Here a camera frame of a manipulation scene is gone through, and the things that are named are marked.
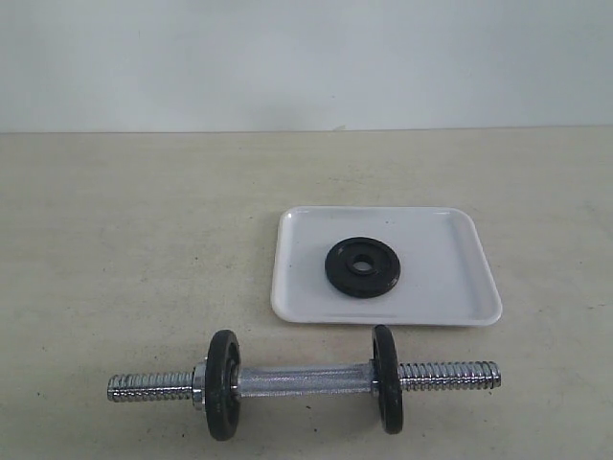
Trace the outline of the chrome collar nut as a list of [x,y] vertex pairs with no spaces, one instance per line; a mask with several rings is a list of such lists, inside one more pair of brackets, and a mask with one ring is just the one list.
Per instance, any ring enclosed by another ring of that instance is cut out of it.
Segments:
[[205,408],[206,361],[198,362],[193,368],[192,403],[195,410]]

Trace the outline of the chrome threaded dumbbell bar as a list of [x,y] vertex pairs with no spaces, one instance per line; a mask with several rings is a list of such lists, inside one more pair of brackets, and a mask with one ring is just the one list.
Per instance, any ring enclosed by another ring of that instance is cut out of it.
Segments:
[[[502,383],[492,361],[400,363],[402,392],[492,390]],[[192,400],[193,370],[120,374],[109,379],[107,399],[114,403]],[[238,368],[233,389],[240,399],[309,395],[377,395],[373,361],[327,367]]]

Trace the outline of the white rectangular plastic tray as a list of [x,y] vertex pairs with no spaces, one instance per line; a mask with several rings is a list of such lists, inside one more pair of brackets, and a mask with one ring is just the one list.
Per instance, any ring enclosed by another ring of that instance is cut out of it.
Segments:
[[[367,237],[398,256],[397,284],[370,299],[328,280],[333,246]],[[297,206],[280,218],[270,302],[284,321],[318,324],[494,324],[502,301],[471,217],[445,207]]]

